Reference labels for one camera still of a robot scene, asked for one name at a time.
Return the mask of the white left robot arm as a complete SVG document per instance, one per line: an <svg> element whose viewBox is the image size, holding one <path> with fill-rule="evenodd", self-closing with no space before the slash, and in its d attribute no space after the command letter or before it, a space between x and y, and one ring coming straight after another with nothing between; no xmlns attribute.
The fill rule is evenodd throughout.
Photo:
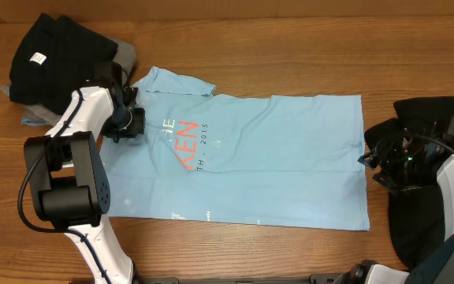
<svg viewBox="0 0 454 284"><path fill-rule="evenodd" d="M64 234L78 248L96 283L138 283L107 215L112 194L97 148L100 136L119 141L144 132L137 89L90 86L75 90L60 121L24 143L27 173L17 197L31 230Z"/></svg>

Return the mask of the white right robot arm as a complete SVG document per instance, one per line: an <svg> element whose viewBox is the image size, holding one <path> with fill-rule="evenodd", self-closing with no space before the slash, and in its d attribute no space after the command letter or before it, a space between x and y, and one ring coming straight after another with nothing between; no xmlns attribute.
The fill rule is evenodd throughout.
<svg viewBox="0 0 454 284"><path fill-rule="evenodd" d="M421 205L433 201L431 193L439 194L437 212L420 211L412 214L409 210L391 216L392 230L402 229L404 237L412 234L410 222L421 219L428 222L436 218L444 231L437 237L438 247L409 272L393 270L375 264L362 262L349 272L336 278L337 283L454 283L454 137L448 142L436 140L417 133L408 133L408 144L420 143L412 154L392 157L391 151L379 142L375 149L359 158L363 164L375 168L375 159L383 173L391 174L394 168L404 169L404 180L388 177L386 187L393 194L418 193Z"/></svg>

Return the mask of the light blue printed t-shirt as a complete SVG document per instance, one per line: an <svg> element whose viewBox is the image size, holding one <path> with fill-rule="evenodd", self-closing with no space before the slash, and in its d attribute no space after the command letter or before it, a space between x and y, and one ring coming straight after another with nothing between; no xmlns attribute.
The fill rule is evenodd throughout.
<svg viewBox="0 0 454 284"><path fill-rule="evenodd" d="M145 132L104 140L110 215L368 230L357 95L241 99L154 67Z"/></svg>

